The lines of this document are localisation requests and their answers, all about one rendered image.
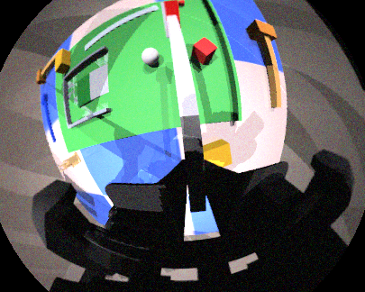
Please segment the light grey flat bar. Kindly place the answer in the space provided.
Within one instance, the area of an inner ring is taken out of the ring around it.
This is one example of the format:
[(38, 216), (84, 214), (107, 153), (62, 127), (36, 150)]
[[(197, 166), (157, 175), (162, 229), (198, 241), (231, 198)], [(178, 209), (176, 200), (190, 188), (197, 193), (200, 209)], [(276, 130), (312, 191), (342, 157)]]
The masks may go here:
[(106, 28), (106, 30), (103, 30), (102, 33), (96, 35), (96, 37), (94, 39), (92, 39), (92, 41), (89, 41), (88, 45), (85, 45), (85, 51), (89, 49), (89, 46), (95, 45), (95, 44), (93, 44), (93, 42), (100, 41), (99, 38), (105, 37), (106, 34), (109, 32), (112, 32), (114, 28), (120, 27), (120, 24), (128, 23), (129, 20), (131, 20), (131, 19), (136, 19), (136, 17), (139, 17), (140, 15), (148, 14), (149, 12), (156, 12), (156, 10), (159, 10), (159, 9), (157, 9), (156, 5), (150, 6), (150, 9), (138, 10), (138, 13), (128, 15), (127, 17), (125, 17), (125, 19), (118, 20), (118, 23), (111, 24), (111, 26), (109, 26), (109, 28)]

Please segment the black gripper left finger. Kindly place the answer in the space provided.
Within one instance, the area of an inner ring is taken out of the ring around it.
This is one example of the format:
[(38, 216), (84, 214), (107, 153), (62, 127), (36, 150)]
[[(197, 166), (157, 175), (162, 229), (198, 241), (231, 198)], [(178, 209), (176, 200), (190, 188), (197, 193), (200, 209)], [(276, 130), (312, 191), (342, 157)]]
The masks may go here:
[(118, 183), (106, 185), (105, 192), (117, 208), (134, 211), (164, 212), (176, 240), (184, 241), (187, 214), (187, 175), (185, 160), (158, 183)]

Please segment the white golf ball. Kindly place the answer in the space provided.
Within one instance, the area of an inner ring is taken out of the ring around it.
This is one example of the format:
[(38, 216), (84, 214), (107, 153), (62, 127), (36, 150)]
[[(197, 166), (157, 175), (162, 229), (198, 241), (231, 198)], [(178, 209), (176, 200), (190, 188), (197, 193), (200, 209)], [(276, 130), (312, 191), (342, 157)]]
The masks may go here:
[(154, 63), (158, 62), (159, 58), (160, 58), (160, 55), (158, 55), (158, 50), (153, 49), (153, 48), (147, 48), (142, 53), (143, 63), (149, 64), (149, 66), (151, 64), (154, 64)]

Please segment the yellow rectangular block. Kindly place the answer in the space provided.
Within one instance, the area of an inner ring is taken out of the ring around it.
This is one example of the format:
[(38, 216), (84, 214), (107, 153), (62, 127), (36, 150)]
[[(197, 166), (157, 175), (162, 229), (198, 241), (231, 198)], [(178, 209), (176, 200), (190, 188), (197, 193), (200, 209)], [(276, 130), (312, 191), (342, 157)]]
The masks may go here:
[(230, 156), (230, 145), (224, 140), (211, 141), (203, 145), (204, 149), (204, 160), (211, 161), (215, 165), (226, 165), (233, 164), (232, 156)]
[(60, 49), (59, 53), (57, 53), (57, 56), (55, 57), (55, 73), (57, 73), (57, 71), (60, 74), (66, 74), (67, 69), (69, 69), (70, 67), (70, 53), (71, 51), (68, 51), (67, 49)]

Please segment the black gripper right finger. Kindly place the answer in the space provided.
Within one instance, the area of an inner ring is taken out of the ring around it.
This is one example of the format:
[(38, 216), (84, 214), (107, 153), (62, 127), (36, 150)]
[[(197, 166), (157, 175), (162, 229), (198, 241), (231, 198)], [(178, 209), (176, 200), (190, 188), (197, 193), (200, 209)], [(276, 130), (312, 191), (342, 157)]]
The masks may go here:
[(208, 204), (212, 208), (219, 236), (233, 233), (233, 222), (239, 215), (242, 204), (251, 189), (268, 185), (269, 182), (285, 178), (289, 164), (286, 161), (273, 163), (244, 172), (233, 172), (211, 161), (205, 161), (205, 182)]

